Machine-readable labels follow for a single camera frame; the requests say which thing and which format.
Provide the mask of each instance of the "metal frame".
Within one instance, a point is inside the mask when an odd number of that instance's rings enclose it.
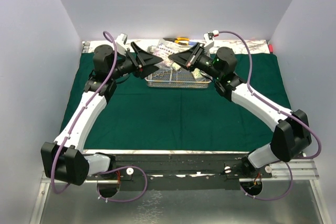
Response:
[[[94,154],[96,152],[102,152],[106,154],[247,154],[248,152],[210,152],[210,151],[153,151],[153,150],[83,150],[83,153]],[[314,198],[317,202],[318,211],[321,215],[324,224],[331,224],[331,218],[328,213],[326,203],[322,194],[320,183],[318,181],[319,174],[315,166],[313,159],[293,159],[288,162],[292,169],[294,180],[309,180],[314,194]],[[272,178],[264,178],[263,180],[289,180],[288,168],[284,163],[275,163],[270,165],[272,169]],[[195,176],[204,176],[204,174],[195,174]],[[85,183],[117,183],[116,180],[98,180],[96,177],[89,177]],[[240,182],[251,181],[252,179],[240,179]],[[58,184],[64,184],[61,181],[55,181]],[[45,206],[46,198],[49,191],[50,179],[43,173],[40,188],[38,190],[33,214],[30,220],[30,224],[40,224],[43,209]]]
[[[40,188],[38,189],[38,194],[37,194],[35,205],[34,205],[34,210],[31,215],[32,217],[30,218],[30,222],[29,222],[30,224],[39,224],[41,222],[44,205],[46,203],[46,199],[48,196],[49,185],[50,185],[50,182],[48,183],[41,182],[40,184]]]

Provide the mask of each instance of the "metal table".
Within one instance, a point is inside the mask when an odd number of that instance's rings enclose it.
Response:
[[[167,155],[228,153],[109,150],[85,152]],[[56,195],[49,187],[50,180],[43,177],[31,223],[331,223],[313,160],[294,159],[289,164],[294,178],[293,189],[287,197],[276,201],[254,200],[246,197],[240,190],[214,189],[152,190],[134,202],[106,203],[97,199],[97,180],[87,180],[81,186],[70,186],[62,195]],[[263,179],[264,187],[260,197],[278,196],[288,188],[289,173],[285,164],[271,166],[272,178]],[[121,191],[115,197],[131,198],[138,193]]]

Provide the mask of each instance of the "yellow handle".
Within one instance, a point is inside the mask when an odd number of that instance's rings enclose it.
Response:
[[[189,41],[188,38],[182,38],[182,37],[176,38],[176,40],[185,40],[185,41]]]

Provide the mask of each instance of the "screw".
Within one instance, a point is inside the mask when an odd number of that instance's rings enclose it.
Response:
[[[127,168],[126,173],[127,173],[128,175],[132,175],[132,174],[134,173],[133,168]]]
[[[272,172],[272,168],[269,165],[266,165],[265,166],[265,172],[271,173]]]
[[[225,166],[225,168],[224,168],[224,172],[225,172],[225,173],[230,173],[230,172],[232,172],[231,167],[229,167],[229,166]]]

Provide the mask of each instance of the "black mounting plate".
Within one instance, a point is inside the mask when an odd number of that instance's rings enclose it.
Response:
[[[239,179],[246,178],[240,170],[241,158],[246,154],[121,154],[116,155],[116,166],[134,165],[142,168],[147,174],[148,190],[204,190],[227,189],[239,190]],[[230,166],[232,172],[224,173],[225,166]],[[126,170],[121,170],[122,191],[141,191],[144,179],[140,171],[134,170],[129,176]],[[204,176],[194,176],[201,172]],[[263,173],[263,178],[271,174]],[[94,180],[115,178],[115,175]]]

